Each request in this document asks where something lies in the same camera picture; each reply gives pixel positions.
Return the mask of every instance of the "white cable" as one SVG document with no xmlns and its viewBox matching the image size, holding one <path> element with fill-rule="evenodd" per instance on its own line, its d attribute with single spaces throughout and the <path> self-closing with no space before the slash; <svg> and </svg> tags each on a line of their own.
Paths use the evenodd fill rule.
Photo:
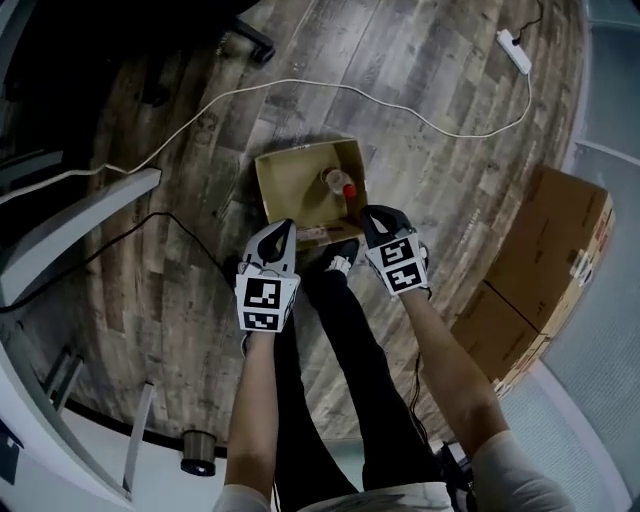
<svg viewBox="0 0 640 512">
<path fill-rule="evenodd" d="M 136 167 L 134 167 L 133 169 L 131 169 L 129 171 L 125 171 L 124 169 L 121 169 L 120 167 L 117 167 L 117 166 L 111 165 L 111 164 L 102 164 L 100 167 L 98 167 L 96 169 L 87 170 L 87 171 L 80 171 L 80 170 L 66 171 L 66 172 L 60 173 L 60 174 L 58 174 L 56 176 L 53 176 L 52 178 L 49 178 L 48 180 L 44 180 L 44 181 L 41 181 L 40 183 L 36 183 L 36 184 L 30 185 L 28 187 L 24 187 L 24 188 L 20 188 L 20 189 L 14 190 L 14 191 L 9 192 L 8 194 L 6 194 L 4 196 L 1 196 L 0 197 L 0 205 L 3 204 L 3 203 L 6 203 L 7 201 L 10 201 L 11 199 L 14 199 L 16 197 L 23 196 L 25 194 L 29 194 L 30 192 L 34 192 L 36 190 L 40 190 L 40 189 L 42 189 L 44 187 L 47 187 L 47 186 L 49 186 L 49 185 L 51 185 L 53 183 L 61 181 L 61 180 L 65 179 L 65 178 L 68 178 L 70 176 L 91 176 L 91 175 L 94 175 L 94 174 L 98 174 L 103 169 L 111 169 L 113 171 L 116 171 L 116 172 L 119 172 L 119 173 L 122 173 L 122 174 L 133 174 L 134 172 L 137 172 L 140 169 L 142 169 L 151 160 L 153 160 L 158 155 L 158 153 L 160 153 L 165 147 L 167 147 L 167 145 L 173 139 L 175 139 L 178 135 L 180 135 L 180 133 L 182 133 L 182 131 L 184 131 L 186 128 L 188 128 L 196 119 L 198 119 L 209 108 L 211 108 L 211 106 L 213 106 L 213 104 L 216 103 L 218 100 L 221 100 L 222 98 L 226 98 L 227 96 L 232 96 L 234 94 L 239 94 L 241 92 L 257 91 L 258 89 L 264 89 L 266 87 L 271 87 L 272 85 L 287 84 L 287 83 L 316 85 L 316 86 L 319 86 L 319 87 L 336 87 L 338 89 L 345 89 L 345 90 L 348 90 L 348 91 L 353 91 L 353 92 L 356 92 L 356 93 L 360 94 L 361 96 L 364 96 L 365 98 L 377 103 L 378 105 L 382 105 L 384 107 L 389 107 L 389 108 L 395 108 L 397 110 L 402 110 L 404 112 L 409 112 L 410 114 L 413 114 L 415 117 L 417 117 L 424 124 L 426 124 L 427 126 L 430 126 L 431 128 L 433 128 L 435 131 L 441 133 L 442 135 L 446 135 L 447 137 L 453 137 L 453 138 L 456 138 L 456 139 L 487 139 L 489 137 L 493 137 L 494 135 L 497 135 L 497 134 L 499 134 L 499 133 L 501 133 L 501 132 L 503 132 L 505 130 L 508 130 L 509 128 L 513 128 L 518 123 L 520 123 L 525 118 L 525 116 L 527 115 L 527 112 L 529 112 L 529 107 L 531 106 L 531 77 L 529 75 L 527 75 L 527 91 L 528 91 L 527 106 L 524 109 L 524 112 L 522 113 L 522 115 L 518 119 L 516 119 L 515 121 L 509 123 L 506 126 L 503 126 L 502 128 L 498 128 L 497 130 L 493 130 L 492 132 L 489 132 L 489 133 L 484 133 L 484 134 L 479 134 L 479 135 L 456 134 L 456 133 L 451 133 L 451 132 L 448 132 L 446 130 L 443 130 L 442 128 L 439 128 L 438 126 L 436 126 L 435 124 L 430 122 L 428 119 L 426 119 L 425 117 L 420 115 L 418 112 L 416 112 L 415 110 L 413 110 L 413 109 L 411 109 L 409 107 L 405 107 L 403 105 L 395 105 L 393 103 L 387 103 L 386 101 L 379 100 L 379 99 L 374 98 L 373 96 L 367 94 L 366 92 L 358 89 L 357 87 L 353 87 L 351 85 L 330 84 L 330 83 L 326 83 L 326 82 L 316 82 L 314 80 L 302 80 L 300 78 L 283 78 L 281 80 L 275 80 L 273 82 L 268 82 L 266 84 L 254 85 L 252 87 L 244 87 L 242 89 L 235 89 L 233 91 L 227 91 L 227 92 L 224 92 L 224 93 L 220 94 L 219 96 L 216 96 L 209 103 L 207 103 L 202 109 L 200 109 L 200 111 L 195 116 L 193 116 L 189 121 L 187 121 L 180 128 L 178 128 L 178 130 L 171 137 L 169 137 L 158 149 L 156 149 L 147 158 L 145 158 L 142 161 L 142 163 L 140 163 L 139 165 L 137 165 Z"/>
</svg>

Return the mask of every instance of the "sneaker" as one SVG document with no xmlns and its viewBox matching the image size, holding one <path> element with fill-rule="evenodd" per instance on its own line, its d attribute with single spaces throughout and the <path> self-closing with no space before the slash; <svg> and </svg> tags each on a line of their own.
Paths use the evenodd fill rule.
<svg viewBox="0 0 640 512">
<path fill-rule="evenodd" d="M 338 270 L 347 276 L 358 257 L 359 249 L 360 240 L 357 238 L 350 238 L 343 242 L 331 244 L 324 250 L 322 256 L 320 256 L 318 269 L 324 272 Z"/>
</svg>

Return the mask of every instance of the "bottle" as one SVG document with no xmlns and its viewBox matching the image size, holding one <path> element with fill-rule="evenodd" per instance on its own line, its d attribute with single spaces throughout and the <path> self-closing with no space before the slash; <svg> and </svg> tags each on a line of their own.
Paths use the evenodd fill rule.
<svg viewBox="0 0 640 512">
<path fill-rule="evenodd" d="M 351 176 L 340 169 L 328 167 L 320 173 L 320 179 L 322 183 L 329 187 L 332 193 L 338 196 L 352 199 L 358 193 L 358 189 L 356 189 Z"/>
</svg>

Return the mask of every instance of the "red bottle cap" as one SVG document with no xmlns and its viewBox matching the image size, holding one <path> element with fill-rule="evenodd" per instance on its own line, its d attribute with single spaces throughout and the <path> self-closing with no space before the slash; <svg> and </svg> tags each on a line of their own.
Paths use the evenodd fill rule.
<svg viewBox="0 0 640 512">
<path fill-rule="evenodd" d="M 358 189 L 356 188 L 355 185 L 349 184 L 344 186 L 344 188 L 342 189 L 342 193 L 344 194 L 344 197 L 346 197 L 347 199 L 352 199 L 356 197 L 358 193 Z"/>
</svg>

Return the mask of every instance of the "stacked cardboard box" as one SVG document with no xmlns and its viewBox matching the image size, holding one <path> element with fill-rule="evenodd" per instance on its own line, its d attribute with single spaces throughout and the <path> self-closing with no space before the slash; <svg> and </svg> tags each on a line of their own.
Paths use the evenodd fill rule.
<svg viewBox="0 0 640 512">
<path fill-rule="evenodd" d="M 491 381 L 515 384 L 548 348 L 614 223 L 606 190 L 545 167 L 534 171 L 498 256 L 452 328 Z"/>
</svg>

